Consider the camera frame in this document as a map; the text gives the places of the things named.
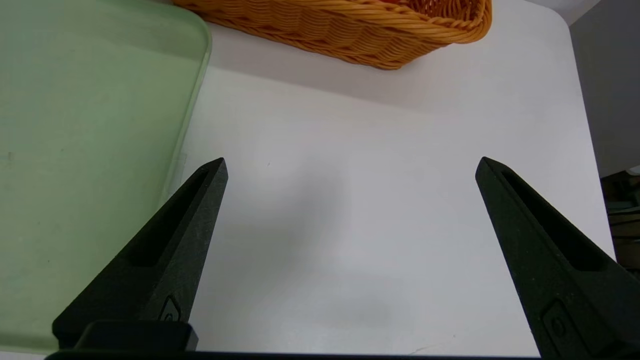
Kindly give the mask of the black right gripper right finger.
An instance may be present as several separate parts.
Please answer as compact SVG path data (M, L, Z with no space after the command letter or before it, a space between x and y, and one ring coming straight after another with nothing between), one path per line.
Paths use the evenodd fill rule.
M640 283L510 167L475 180L542 357L637 357Z

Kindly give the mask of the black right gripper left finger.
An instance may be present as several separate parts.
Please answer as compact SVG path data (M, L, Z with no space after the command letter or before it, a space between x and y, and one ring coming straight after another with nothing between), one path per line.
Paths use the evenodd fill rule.
M53 321L61 350L190 351L189 324L228 180L199 167Z

